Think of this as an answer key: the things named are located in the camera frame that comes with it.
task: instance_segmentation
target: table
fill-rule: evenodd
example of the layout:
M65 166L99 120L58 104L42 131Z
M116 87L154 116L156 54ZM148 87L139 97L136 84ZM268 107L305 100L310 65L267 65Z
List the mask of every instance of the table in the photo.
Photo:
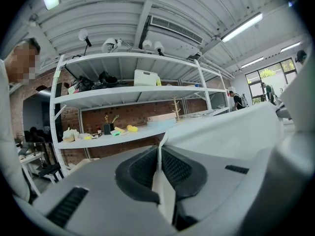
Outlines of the table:
M32 161L35 161L36 159L39 159L41 157L41 152L37 153L36 155L28 155L25 159L21 159L20 160L20 163L21 163L21 166L22 166L22 169L26 175L26 178L28 179L28 181L30 182L30 185L31 187L34 189L35 193L37 194L37 196L40 196L40 192L38 190L38 188L36 187L32 177L31 177L31 173L30 171L28 170L28 166L27 164L32 162Z

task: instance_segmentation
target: wooden stand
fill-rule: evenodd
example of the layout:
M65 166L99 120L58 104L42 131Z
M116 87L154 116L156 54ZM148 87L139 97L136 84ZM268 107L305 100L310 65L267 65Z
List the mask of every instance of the wooden stand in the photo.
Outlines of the wooden stand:
M172 111L176 113L177 121L179 121L179 114L178 114L178 112L181 110L181 109L177 108L177 104L179 103L179 101L176 102L176 97L172 97L172 99L174 100L174 104L173 105L175 106L175 110L172 110Z

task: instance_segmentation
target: black mesh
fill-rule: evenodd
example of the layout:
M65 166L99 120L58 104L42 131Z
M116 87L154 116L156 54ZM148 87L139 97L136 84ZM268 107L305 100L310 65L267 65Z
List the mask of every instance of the black mesh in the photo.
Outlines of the black mesh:
M165 146L162 147L162 170L176 191L177 201L197 195L207 181L202 164Z
M152 188L153 176L157 169L157 151L151 151L135 161L129 169L131 177L143 186Z
M151 190L157 169L157 151L157 146L152 146L117 167L116 183L132 199L159 204L158 194Z
M166 151L162 155L162 169L173 187L184 182L192 172L191 166Z

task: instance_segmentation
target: window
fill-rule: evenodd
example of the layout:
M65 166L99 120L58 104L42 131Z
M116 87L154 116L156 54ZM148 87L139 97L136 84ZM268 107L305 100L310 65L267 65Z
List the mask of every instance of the window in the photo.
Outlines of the window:
M248 84L260 81L260 77L257 71L254 73L247 74L246 79Z
M287 59L285 61L280 62L284 73L288 72L288 71L292 71L295 70L294 64L292 59Z
M252 99L252 104L255 105L255 104L258 104L261 102L261 98L254 98Z
M296 69L292 59L270 65L261 70L246 75L247 83L252 95L252 103L261 102L261 96L266 93L261 87L261 82L272 85L276 96L280 96L287 84L296 77Z
M287 59L285 61L280 62L280 64L285 75L285 80L288 84L290 84L296 77L296 69L294 63L292 59Z

